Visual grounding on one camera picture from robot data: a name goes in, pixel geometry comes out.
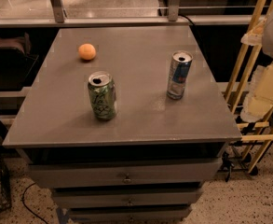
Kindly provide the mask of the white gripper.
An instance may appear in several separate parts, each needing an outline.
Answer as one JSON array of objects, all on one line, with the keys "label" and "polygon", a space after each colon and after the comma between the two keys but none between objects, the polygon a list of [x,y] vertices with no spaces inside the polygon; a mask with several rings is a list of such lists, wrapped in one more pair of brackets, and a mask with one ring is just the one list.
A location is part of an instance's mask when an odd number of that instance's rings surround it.
[{"label": "white gripper", "polygon": [[262,119],[273,107],[273,62],[267,67],[258,65],[253,72],[249,92],[245,96],[240,118],[245,122]]}]

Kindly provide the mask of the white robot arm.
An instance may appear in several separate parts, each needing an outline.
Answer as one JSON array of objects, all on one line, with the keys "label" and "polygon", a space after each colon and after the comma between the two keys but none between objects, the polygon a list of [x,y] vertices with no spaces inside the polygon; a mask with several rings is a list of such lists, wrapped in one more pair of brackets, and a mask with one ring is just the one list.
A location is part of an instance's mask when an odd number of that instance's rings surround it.
[{"label": "white robot arm", "polygon": [[[259,22],[241,41],[247,45],[261,45],[264,54],[273,59],[273,10],[267,19]],[[272,107],[273,62],[268,66],[258,65],[254,70],[240,118],[245,122],[256,122]]]}]

